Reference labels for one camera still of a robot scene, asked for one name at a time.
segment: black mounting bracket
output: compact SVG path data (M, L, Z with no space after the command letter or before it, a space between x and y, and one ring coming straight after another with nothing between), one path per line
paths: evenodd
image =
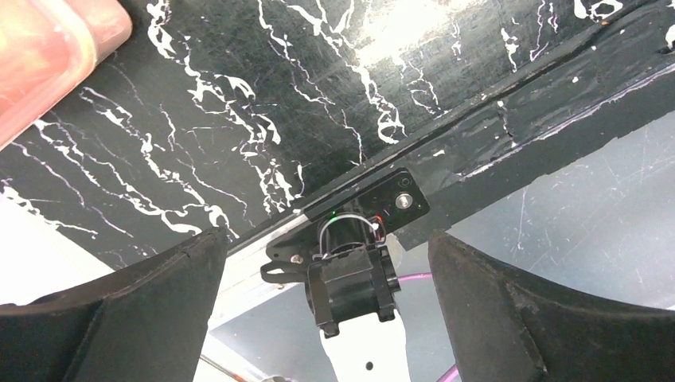
M405 168L399 168L364 187L346 199L341 205L316 214L315 218L301 225L267 246L267 256L272 260L260 273L269 283L301 283L319 253L320 228L331 218L342 213L357 213L378 221L384 233L393 232L429 212L427 199L415 179ZM352 223L352 237L371 235L363 232L360 224Z

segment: bolt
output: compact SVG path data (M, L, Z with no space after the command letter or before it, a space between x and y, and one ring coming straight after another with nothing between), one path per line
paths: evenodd
M412 197L409 193L401 193L396 197L396 207L398 209L407 209L412 205Z

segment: white wire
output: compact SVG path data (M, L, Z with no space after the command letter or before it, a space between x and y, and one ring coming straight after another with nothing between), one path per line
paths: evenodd
M323 234L326 232L326 228L328 228L329 225L342 219L357 219L363 221L373 230L373 234L375 235L375 241L377 241L377 228L375 227L376 223L371 223L370 221L368 221L368 219L364 218L361 215L357 215L356 213L343 213L342 215L338 215L328 220L328 223L323 225L323 227L321 228L321 232L318 234L318 251L323 258L325 258L328 255L327 253L323 253Z

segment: pink translucent container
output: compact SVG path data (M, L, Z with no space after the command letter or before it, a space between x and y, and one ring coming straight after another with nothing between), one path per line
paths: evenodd
M117 0L0 0L0 150L130 35Z

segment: white plastic part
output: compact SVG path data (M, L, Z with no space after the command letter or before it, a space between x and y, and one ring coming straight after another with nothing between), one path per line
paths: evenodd
M5 187L5 192L0 195L0 304L29 304L112 273L109 266L57 231L64 224L45 219L13 189Z
M396 237L393 233L387 234L387 250L389 251L389 257L392 258L392 263L394 264L394 269L399 269L401 262L403 261L403 254L405 253L405 248L399 243L399 238Z
M410 382L405 352L405 328L396 319L380 322L377 314L340 322L340 334L323 345L339 382Z
M197 362L193 382L237 382L204 360Z
M204 339L204 346L201 348L199 362L200 364L208 364L211 368L202 366L209 373L202 373L204 378L200 380L197 379L200 376L199 373L196 374L193 382L258 381L269 377L241 355L230 349L226 344L208 333ZM220 373L218 374L218 379L207 379L208 376L216 375L213 372L214 369ZM234 375L238 379L229 377L228 374Z
M279 286L264 282L260 277L260 267L270 262L266 250L271 241L307 221L307 216L298 211L289 221L267 235L237 252L228 253L216 303L209 319L209 329L223 325L295 285Z

